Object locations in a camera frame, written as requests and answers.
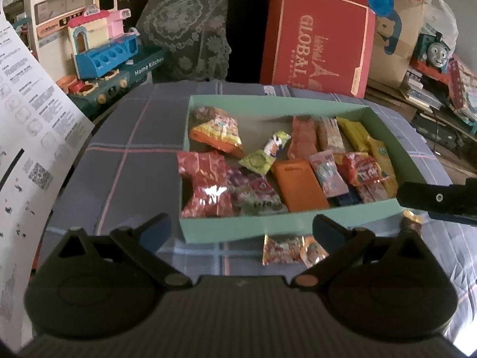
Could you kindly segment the brown gold candy packet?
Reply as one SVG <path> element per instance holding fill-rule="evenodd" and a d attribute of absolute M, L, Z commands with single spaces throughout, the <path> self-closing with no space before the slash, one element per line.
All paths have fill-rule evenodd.
<path fill-rule="evenodd" d="M 410 210 L 403 211 L 400 221 L 400 228 L 402 230 L 413 230 L 420 234 L 423 224 L 424 218 L 422 216 L 417 215 Z"/>

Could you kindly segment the white instruction poster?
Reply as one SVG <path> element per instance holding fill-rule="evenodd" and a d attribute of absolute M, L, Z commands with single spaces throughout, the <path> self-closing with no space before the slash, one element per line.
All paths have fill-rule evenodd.
<path fill-rule="evenodd" d="M 13 350 L 49 213 L 93 127 L 2 18 L 1 341 Z"/>

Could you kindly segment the orange snack packet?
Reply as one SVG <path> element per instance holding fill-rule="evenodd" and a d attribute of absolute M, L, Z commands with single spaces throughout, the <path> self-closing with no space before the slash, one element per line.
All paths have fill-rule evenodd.
<path fill-rule="evenodd" d="M 272 174 L 290 212 L 330 208 L 327 197 L 307 160 L 276 161 L 272 166 Z"/>

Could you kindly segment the brown cardboard box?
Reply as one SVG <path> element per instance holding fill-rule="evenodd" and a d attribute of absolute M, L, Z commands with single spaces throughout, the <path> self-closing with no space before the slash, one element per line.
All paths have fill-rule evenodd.
<path fill-rule="evenodd" d="M 424 14 L 423 0 L 394 0 L 392 13 L 376 18 L 369 80 L 399 88 L 413 55 Z"/>

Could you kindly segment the blue toy train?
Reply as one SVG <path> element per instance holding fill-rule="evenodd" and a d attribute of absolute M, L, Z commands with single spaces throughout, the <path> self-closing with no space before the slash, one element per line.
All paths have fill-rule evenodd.
<path fill-rule="evenodd" d="M 447 69 L 450 62 L 450 48 L 443 41 L 440 32 L 420 33 L 411 56 L 410 66 L 428 78 L 448 84 Z"/>

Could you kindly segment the yellow green candy packet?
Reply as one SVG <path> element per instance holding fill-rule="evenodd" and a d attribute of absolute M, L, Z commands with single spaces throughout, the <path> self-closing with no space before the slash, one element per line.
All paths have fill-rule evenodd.
<path fill-rule="evenodd" d="M 238 161 L 238 164 L 258 175 L 266 176 L 276 162 L 277 155 L 285 148 L 290 139 L 291 135 L 287 132 L 276 131 L 262 149 L 257 149 L 246 155 Z"/>

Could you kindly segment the blue wafer packet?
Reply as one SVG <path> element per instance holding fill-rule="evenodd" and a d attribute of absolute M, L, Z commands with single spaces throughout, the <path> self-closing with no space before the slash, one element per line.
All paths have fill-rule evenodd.
<path fill-rule="evenodd" d="M 330 202 L 332 202 L 332 205 L 335 207 L 347 207 L 362 204 L 362 199 L 357 191 L 350 189 L 346 194 L 330 198 Z"/>

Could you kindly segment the orange yellow long bar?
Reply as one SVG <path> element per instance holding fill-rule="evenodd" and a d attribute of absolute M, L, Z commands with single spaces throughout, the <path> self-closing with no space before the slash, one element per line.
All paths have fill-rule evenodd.
<path fill-rule="evenodd" d="M 392 166 L 391 158 L 388 154 L 385 144 L 382 141 L 368 138 L 368 144 L 372 156 L 375 158 L 383 173 L 383 187 L 390 198 L 395 198 L 398 190 L 398 183 Z"/>

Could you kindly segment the small red candy packet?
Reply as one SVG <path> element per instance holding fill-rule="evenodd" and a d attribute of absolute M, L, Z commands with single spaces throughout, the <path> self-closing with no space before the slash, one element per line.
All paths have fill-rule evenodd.
<path fill-rule="evenodd" d="M 234 216 L 225 158 L 217 152 L 187 151 L 178 152 L 176 157 L 179 174 L 192 185 L 192 196 L 180 217 Z"/>

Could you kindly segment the pale pink long bar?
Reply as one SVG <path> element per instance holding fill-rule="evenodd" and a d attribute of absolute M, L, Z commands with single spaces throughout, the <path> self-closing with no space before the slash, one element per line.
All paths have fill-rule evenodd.
<path fill-rule="evenodd" d="M 335 118 L 320 118 L 317 123 L 318 143 L 321 150 L 330 149 L 336 154 L 346 152 L 340 129 Z"/>

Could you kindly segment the red white floral candy packet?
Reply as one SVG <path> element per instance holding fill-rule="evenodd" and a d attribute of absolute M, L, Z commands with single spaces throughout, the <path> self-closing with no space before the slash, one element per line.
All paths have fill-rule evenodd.
<path fill-rule="evenodd" d="M 302 236 L 264 236 L 262 265 L 298 263 L 304 246 Z"/>

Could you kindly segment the long orange snack bar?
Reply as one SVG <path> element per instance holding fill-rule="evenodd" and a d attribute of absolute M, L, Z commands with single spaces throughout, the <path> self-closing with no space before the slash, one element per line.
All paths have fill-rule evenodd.
<path fill-rule="evenodd" d="M 309 118 L 302 120 L 295 116 L 292 122 L 292 138 L 287 152 L 289 159 L 308 159 L 316 154 L 317 136 L 315 122 Z"/>

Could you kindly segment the purple grape candy bag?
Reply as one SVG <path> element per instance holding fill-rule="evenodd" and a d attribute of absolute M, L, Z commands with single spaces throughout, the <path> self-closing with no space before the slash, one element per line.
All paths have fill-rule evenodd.
<path fill-rule="evenodd" d="M 265 176 L 233 167 L 228 167 L 226 174 L 232 205 L 238 215 L 268 216 L 289 211 Z"/>

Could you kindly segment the brown candy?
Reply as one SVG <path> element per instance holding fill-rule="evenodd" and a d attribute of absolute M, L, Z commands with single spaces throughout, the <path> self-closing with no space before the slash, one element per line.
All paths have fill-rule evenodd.
<path fill-rule="evenodd" d="M 327 251 L 325 251 L 313 236 L 304 237 L 300 257 L 307 268 L 312 268 L 320 261 L 326 259 L 327 256 Z"/>

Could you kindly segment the yellow snack packet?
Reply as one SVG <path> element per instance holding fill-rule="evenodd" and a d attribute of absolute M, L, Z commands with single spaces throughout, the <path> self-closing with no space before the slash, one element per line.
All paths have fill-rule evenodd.
<path fill-rule="evenodd" d="M 335 119 L 356 152 L 369 153 L 371 151 L 369 145 L 371 136 L 361 122 L 350 121 L 341 117 Z"/>

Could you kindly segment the orange yellow chip bag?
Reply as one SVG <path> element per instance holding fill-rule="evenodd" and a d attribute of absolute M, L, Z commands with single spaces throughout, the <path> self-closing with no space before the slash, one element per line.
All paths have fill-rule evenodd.
<path fill-rule="evenodd" d="M 239 123 L 232 115 L 210 106 L 198 107 L 192 115 L 195 124 L 189 131 L 190 139 L 236 158 L 244 157 Z"/>

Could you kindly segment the mint green cardboard tray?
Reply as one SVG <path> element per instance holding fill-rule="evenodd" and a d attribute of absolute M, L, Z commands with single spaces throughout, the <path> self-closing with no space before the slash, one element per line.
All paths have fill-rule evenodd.
<path fill-rule="evenodd" d="M 360 121 L 372 137 L 385 143 L 399 183 L 425 182 L 396 132 L 369 106 L 279 96 L 194 95 L 188 104 L 186 130 L 193 126 L 194 111 L 205 106 L 218 107 L 237 119 L 246 153 L 263 147 L 276 131 L 291 132 L 292 119 L 296 115 L 311 116 L 316 120 L 339 116 Z M 318 211 L 311 210 L 269 216 L 181 218 L 179 223 L 187 243 L 224 243 L 265 234 L 309 235 L 316 215 Z"/>

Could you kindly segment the red gift box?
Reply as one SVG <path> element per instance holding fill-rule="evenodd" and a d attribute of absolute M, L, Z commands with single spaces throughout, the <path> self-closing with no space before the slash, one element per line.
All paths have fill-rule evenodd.
<path fill-rule="evenodd" d="M 367 0 L 270 0 L 260 82 L 363 97 L 375 22 Z"/>

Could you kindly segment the grey lace cushion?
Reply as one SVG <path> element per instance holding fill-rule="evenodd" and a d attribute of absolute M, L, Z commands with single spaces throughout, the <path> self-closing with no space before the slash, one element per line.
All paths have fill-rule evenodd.
<path fill-rule="evenodd" d="M 149 0 L 137 22 L 142 43 L 169 51 L 160 80 L 224 80 L 231 48 L 228 0 Z"/>

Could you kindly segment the pink snack packet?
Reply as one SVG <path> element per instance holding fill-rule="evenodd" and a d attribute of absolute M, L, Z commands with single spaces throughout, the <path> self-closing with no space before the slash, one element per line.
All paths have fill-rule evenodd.
<path fill-rule="evenodd" d="M 335 164 L 334 153 L 327 149 L 310 155 L 308 161 L 327 198 L 342 196 L 349 192 L 349 187 L 341 177 Z"/>

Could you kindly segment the large red snack bag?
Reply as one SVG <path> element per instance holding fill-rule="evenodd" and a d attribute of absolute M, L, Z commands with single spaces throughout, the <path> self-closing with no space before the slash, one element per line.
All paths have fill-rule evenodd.
<path fill-rule="evenodd" d="M 387 178 L 376 159 L 367 153 L 334 154 L 334 159 L 342 178 L 353 187 L 378 183 Z"/>

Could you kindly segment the toy kitchen playset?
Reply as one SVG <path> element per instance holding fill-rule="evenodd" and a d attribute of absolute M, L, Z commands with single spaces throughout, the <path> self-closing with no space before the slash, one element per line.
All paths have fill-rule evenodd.
<path fill-rule="evenodd" d="M 92 121 L 162 66 L 169 52 L 142 43 L 118 0 L 24 0 L 31 49 Z"/>

